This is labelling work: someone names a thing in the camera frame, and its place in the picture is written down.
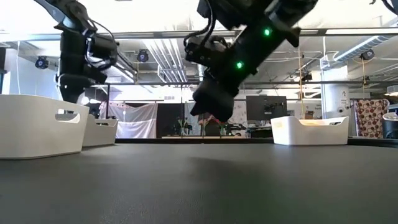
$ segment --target ceiling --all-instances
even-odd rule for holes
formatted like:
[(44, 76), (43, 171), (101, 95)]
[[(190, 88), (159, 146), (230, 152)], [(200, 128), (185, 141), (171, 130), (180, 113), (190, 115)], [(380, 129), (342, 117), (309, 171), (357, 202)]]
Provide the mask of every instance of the ceiling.
[[(382, 27), (393, 20), (395, 15), (390, 13), (381, 1), (375, 5), (369, 5), (370, 0), (319, 0), (316, 8), (304, 17), (298, 25), (306, 29), (319, 28), (347, 28), (347, 27)], [(165, 30), (189, 30), (201, 29), (206, 20), (196, 13), (197, 0), (133, 0), (117, 2), (114, 0), (80, 0), (88, 10), (91, 18), (102, 23), (112, 32), (143, 32), (143, 31), (165, 31)], [(53, 19), (33, 0), (7, 1), (0, 0), (2, 14), (0, 14), (0, 29), (9, 34), (54, 34), (59, 33), (52, 27), (55, 25)], [(218, 24), (216, 29), (224, 28)], [(251, 82), (290, 81), (298, 80), (294, 71), (300, 63), (305, 64), (314, 61), (310, 70), (319, 70), (319, 57), (324, 51), (333, 58), (336, 52), (344, 52), (369, 37), (301, 37), (300, 49), (293, 48), (284, 42), (259, 68), (259, 73), (249, 77)], [(165, 56), (158, 52), (150, 54), (149, 61), (137, 63), (137, 53), (140, 49), (148, 49), (148, 42), (154, 40), (118, 40), (120, 50), (128, 57), (133, 65), (139, 70), (138, 77), (142, 82), (161, 82), (164, 76), (158, 76), (158, 62), (166, 67), (174, 67), (173, 57), (179, 58), (183, 70), (175, 68), (174, 75), (185, 72), (187, 81), (198, 80), (197, 65), (184, 61), (184, 50), (182, 39), (160, 40), (164, 46)], [(169, 54), (167, 44), (171, 46), (177, 43), (178, 51)], [(373, 48), (376, 58), (364, 65), (358, 58), (346, 62), (348, 66), (348, 78), (350, 80), (361, 80), (363, 75), (370, 76), (372, 80), (394, 80), (398, 66), (398, 53), (395, 46), (398, 38), (392, 38), (387, 42)], [(21, 46), (21, 55), (34, 58), (37, 55), (47, 55), (54, 65), (57, 64), (59, 56), (59, 41), (32, 41), (27, 47)], [(274, 86), (258, 85), (256, 88), (273, 88)], [(353, 91), (359, 90), (360, 86), (352, 86)], [(375, 91), (385, 88), (385, 85), (373, 85)]]

